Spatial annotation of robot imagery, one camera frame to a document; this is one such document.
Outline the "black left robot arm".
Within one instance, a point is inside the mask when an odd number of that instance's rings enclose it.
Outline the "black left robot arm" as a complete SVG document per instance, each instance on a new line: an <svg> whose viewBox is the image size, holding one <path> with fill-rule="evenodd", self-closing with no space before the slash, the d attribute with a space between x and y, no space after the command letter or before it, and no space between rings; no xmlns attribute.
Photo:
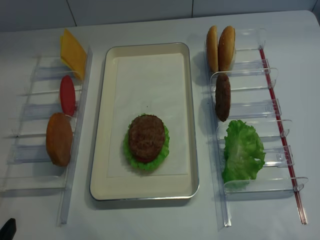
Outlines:
<svg viewBox="0 0 320 240"><path fill-rule="evenodd" d="M16 219L10 218L0 230L0 240L12 240L16 234Z"/></svg>

